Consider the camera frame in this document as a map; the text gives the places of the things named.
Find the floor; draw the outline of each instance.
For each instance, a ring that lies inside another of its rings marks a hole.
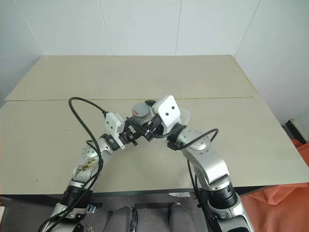
[[[116,210],[125,205],[138,209],[139,224],[137,232],[168,232],[168,207],[179,202],[185,206],[192,218],[197,232],[206,232],[206,223],[201,210],[197,207],[194,194],[191,197],[173,197],[168,194],[146,194],[137,196],[117,196],[96,198],[102,203],[94,213],[87,214],[82,221],[85,232],[102,232],[109,211]],[[53,208],[17,201],[2,199],[5,212],[2,218],[0,232],[35,232],[40,224],[47,219]]]

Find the orange cloth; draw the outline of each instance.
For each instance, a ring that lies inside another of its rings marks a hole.
[[[309,143],[292,142],[309,166]],[[241,200],[256,232],[309,231],[309,183],[278,185]]]

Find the white wall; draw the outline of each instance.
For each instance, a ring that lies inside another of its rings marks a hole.
[[[309,106],[308,10],[306,0],[0,0],[0,106],[40,55],[232,54],[284,123],[297,101]]]
[[[309,107],[309,1],[261,0],[236,60],[280,123]]]

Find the table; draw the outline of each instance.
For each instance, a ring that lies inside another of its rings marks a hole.
[[[184,65],[189,67],[191,78],[178,71],[177,68],[186,70]],[[165,69],[156,71],[155,66]],[[147,70],[153,72],[141,81]],[[155,81],[154,72],[163,73],[165,78],[170,75],[175,84],[164,79],[166,87]],[[127,78],[131,81],[121,85]],[[116,86],[112,90],[103,84],[108,80]],[[131,115],[135,103],[174,92],[178,105],[191,113],[190,127],[201,131],[219,128],[213,146],[226,161],[235,187],[309,181],[309,168],[231,56],[55,56],[42,57],[0,109],[2,194],[64,191],[88,139],[68,107],[69,97],[94,99],[104,109],[125,117]],[[96,136],[106,132],[102,114],[82,102],[74,104]],[[180,151],[169,150],[161,140],[148,143],[141,138],[138,142],[137,147],[131,145],[115,152],[104,166],[95,192],[192,188]]]

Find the black cable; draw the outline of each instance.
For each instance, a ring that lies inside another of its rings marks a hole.
[[[97,149],[91,144],[91,142],[93,142],[93,141],[92,140],[87,140],[86,144],[96,151]]]
[[[78,204],[78,202],[90,191],[90,189],[92,188],[92,186],[94,185],[94,183],[96,182],[97,178],[99,177],[99,174],[103,168],[103,159],[102,156],[100,155],[100,147],[98,145],[97,140],[95,139],[94,135],[92,134],[92,132],[90,131],[90,129],[87,127],[87,125],[83,122],[83,120],[79,117],[79,115],[77,114],[77,112],[75,111],[73,105],[72,105],[72,101],[73,100],[80,100],[83,102],[86,102],[96,108],[98,108],[104,115],[104,117],[106,117],[107,111],[103,110],[101,107],[99,107],[98,105],[96,105],[93,102],[90,102],[86,99],[83,98],[79,98],[79,97],[72,97],[69,99],[69,107],[72,110],[74,116],[77,118],[77,120],[81,123],[81,125],[83,126],[83,128],[87,131],[87,133],[89,134],[89,136],[91,137],[93,143],[95,144],[95,147],[93,147],[91,145],[91,147],[96,151],[97,155],[98,155],[98,171],[86,182],[84,183],[84,185],[82,186],[82,188],[80,189],[80,191],[82,189],[84,189],[84,187],[93,179],[92,183],[89,185],[89,187],[85,190],[85,192],[74,202],[72,202],[72,204],[70,204],[65,210],[55,214],[54,216],[48,218],[47,220],[45,220],[42,225],[39,227],[38,232],[41,232],[41,230],[43,229],[43,227],[46,225],[46,223],[48,223],[49,221],[53,220],[54,218],[60,216],[61,214],[63,214],[51,227],[48,228],[48,230],[46,232],[50,232],[61,220],[63,220],[69,213],[70,211]]]
[[[186,125],[181,125],[180,127],[177,127],[173,130],[171,130],[170,132],[166,133],[166,134],[155,134],[153,133],[152,131],[149,131],[149,133],[156,139],[163,139],[163,138],[166,138],[166,137],[169,137],[170,135],[178,132],[178,131],[181,131],[182,129],[186,128],[187,126]]]
[[[200,208],[202,209],[203,213],[204,213],[204,216],[205,216],[205,220],[206,222],[208,223],[208,225],[211,226],[211,228],[213,228],[213,223],[211,221],[211,219],[209,218],[208,214],[207,214],[207,211],[202,203],[202,197],[200,195],[200,192],[198,190],[198,185],[197,185],[197,175],[195,175],[195,182],[193,180],[193,175],[192,175],[192,170],[191,170],[191,166],[190,166],[190,161],[187,159],[187,163],[188,163],[188,169],[189,169],[189,174],[190,174],[190,178],[191,178],[191,182],[192,182],[192,186],[193,186],[193,189],[194,189],[194,193],[197,197],[197,201],[198,201],[198,204],[200,206]]]
[[[186,148],[186,147],[192,145],[192,144],[195,143],[196,141],[198,141],[198,140],[204,138],[205,136],[207,136],[207,135],[209,135],[209,134],[211,134],[211,133],[213,133],[213,132],[215,132],[215,134],[214,134],[214,135],[212,136],[212,138],[211,138],[211,142],[212,142],[212,141],[214,140],[214,138],[217,136],[218,132],[219,132],[219,129],[217,129],[217,128],[211,129],[210,131],[208,131],[208,132],[202,134],[201,136],[195,138],[194,140],[188,142],[187,144],[185,144],[185,145],[183,145],[183,146],[181,146],[181,147],[178,147],[176,150],[182,150],[182,149],[184,149],[184,148]]]

